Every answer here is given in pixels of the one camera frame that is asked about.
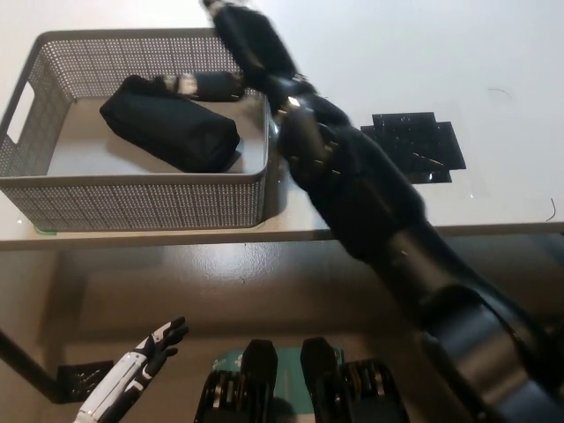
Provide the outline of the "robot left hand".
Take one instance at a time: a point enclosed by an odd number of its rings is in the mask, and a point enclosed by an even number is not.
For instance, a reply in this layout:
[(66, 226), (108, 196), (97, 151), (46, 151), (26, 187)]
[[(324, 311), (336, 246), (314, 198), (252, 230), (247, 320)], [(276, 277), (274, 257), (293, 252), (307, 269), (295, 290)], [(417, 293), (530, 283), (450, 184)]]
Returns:
[(80, 406), (78, 423), (118, 422), (145, 392), (189, 332), (184, 317), (165, 323), (125, 353)]

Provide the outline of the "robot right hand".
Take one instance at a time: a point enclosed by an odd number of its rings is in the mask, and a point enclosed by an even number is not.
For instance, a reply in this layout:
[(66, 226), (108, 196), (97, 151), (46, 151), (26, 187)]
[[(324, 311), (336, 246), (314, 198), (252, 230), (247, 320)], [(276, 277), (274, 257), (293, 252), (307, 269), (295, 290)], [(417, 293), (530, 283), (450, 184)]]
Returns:
[(203, 1), (215, 34), (239, 70), (158, 75), (161, 90), (203, 102), (233, 102), (255, 89), (283, 103), (299, 83), (297, 69), (271, 22), (259, 11), (230, 1)]

